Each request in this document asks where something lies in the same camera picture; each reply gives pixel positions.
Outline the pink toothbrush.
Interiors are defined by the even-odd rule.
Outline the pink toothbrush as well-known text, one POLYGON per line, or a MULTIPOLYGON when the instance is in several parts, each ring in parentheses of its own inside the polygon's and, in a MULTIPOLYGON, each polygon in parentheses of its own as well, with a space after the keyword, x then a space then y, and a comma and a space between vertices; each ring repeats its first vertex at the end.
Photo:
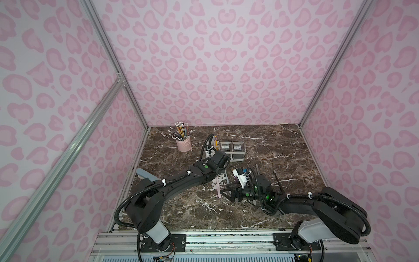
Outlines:
POLYGON ((217 197, 219 199, 222 198, 222 194, 221 194, 221 186, 220 186, 220 179, 216 178, 216 190, 217 190, 217 197))

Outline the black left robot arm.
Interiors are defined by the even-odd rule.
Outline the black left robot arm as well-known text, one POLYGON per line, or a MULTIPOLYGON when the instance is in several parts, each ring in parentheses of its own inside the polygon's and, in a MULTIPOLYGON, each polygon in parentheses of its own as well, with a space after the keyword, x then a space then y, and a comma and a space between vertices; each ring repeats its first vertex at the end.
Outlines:
POLYGON ((164 203, 192 187, 211 182, 230 162, 226 153, 211 145, 214 137, 210 134, 206 138, 199 160, 178 175, 156 181, 141 180, 136 191, 116 208, 114 222, 136 229, 138 234, 148 236, 158 245, 168 243, 171 233, 160 219, 164 203))

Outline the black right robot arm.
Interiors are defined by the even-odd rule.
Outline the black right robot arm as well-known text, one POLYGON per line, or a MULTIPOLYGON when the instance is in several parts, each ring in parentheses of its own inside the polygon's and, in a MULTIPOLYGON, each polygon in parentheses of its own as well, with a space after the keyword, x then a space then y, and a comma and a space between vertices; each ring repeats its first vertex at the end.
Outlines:
POLYGON ((315 218, 299 221, 290 233, 290 244, 295 249, 329 238, 356 245, 368 236, 372 227, 367 212, 331 187, 319 193, 288 194, 278 191, 272 183, 252 168, 233 170, 235 181, 220 190, 230 202, 249 201, 259 205, 268 216, 303 214, 315 218))

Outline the cream toothbrush holder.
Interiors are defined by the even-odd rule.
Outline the cream toothbrush holder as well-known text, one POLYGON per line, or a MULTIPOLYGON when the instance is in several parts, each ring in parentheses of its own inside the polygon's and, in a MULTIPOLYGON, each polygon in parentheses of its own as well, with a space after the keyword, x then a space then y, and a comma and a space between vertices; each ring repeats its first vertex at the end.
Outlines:
POLYGON ((231 162, 242 162, 246 156, 246 146, 242 141, 238 142, 219 142, 219 151, 230 156, 231 162))

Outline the black toothbrush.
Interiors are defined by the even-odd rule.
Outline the black toothbrush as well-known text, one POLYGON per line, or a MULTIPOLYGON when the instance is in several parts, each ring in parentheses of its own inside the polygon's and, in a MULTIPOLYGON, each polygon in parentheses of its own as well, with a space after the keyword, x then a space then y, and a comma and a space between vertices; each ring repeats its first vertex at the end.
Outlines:
POLYGON ((277 185, 278 185, 278 187, 280 188, 280 192, 281 192, 281 193, 285 193, 285 191, 284 191, 284 189, 283 189, 283 187, 282 187, 282 185, 281 185, 281 183, 280 183, 280 181, 279 181, 279 177, 278 177, 278 175, 277 175, 276 170, 273 170, 273 174, 274 174, 274 176, 275 176, 275 178, 276 178, 277 185))

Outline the pink pencil cup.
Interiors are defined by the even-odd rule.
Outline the pink pencil cup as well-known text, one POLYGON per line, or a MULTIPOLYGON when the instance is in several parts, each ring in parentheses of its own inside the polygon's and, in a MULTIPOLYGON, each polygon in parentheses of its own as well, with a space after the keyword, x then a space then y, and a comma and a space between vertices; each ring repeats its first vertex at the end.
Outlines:
POLYGON ((180 152, 188 152, 192 149, 192 143, 189 136, 185 137, 183 140, 177 140, 176 144, 180 152))

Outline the coloured pencils bunch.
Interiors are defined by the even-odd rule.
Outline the coloured pencils bunch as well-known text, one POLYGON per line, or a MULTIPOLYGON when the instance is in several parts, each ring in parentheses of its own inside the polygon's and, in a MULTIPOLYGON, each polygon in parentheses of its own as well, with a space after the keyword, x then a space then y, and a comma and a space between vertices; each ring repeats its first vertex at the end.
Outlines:
POLYGON ((185 141, 191 136, 189 123, 176 122, 174 127, 169 127, 170 136, 176 141, 185 141))

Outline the grey blue box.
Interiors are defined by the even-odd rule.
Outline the grey blue box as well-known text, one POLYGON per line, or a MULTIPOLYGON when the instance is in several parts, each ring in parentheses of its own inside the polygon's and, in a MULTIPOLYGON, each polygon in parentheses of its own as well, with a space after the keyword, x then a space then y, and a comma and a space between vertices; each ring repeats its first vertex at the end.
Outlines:
POLYGON ((146 171, 146 170, 144 170, 142 168, 138 168, 136 170, 136 175, 137 175, 138 178, 141 178, 141 179, 149 179, 152 182, 159 180, 158 177, 152 175, 151 173, 149 173, 148 171, 146 171))

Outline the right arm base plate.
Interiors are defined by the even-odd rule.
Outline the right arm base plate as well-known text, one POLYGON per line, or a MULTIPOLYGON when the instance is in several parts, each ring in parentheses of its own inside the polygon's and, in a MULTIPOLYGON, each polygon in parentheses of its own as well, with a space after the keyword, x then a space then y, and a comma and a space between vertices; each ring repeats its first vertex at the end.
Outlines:
POLYGON ((318 242, 305 242, 298 235, 292 233, 274 233, 273 244, 276 251, 320 251, 321 246, 318 242))

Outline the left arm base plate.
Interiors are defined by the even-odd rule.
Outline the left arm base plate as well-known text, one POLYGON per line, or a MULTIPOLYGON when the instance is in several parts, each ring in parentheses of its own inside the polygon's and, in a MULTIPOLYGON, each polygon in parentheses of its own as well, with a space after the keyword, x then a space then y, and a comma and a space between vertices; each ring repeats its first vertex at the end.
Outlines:
POLYGON ((140 245, 142 253, 165 253, 173 250, 175 252, 185 252, 187 242, 186 234, 170 234, 161 243, 155 243, 150 237, 144 238, 140 245))

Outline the aluminium frame rail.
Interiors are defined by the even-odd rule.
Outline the aluminium frame rail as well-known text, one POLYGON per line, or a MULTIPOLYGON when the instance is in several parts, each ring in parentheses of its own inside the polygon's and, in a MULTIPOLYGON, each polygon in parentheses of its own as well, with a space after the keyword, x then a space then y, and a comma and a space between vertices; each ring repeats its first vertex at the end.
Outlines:
POLYGON ((99 234, 90 262, 374 262, 366 239, 351 245, 325 239, 295 250, 287 247, 288 230, 178 230, 165 252, 133 231, 99 234))

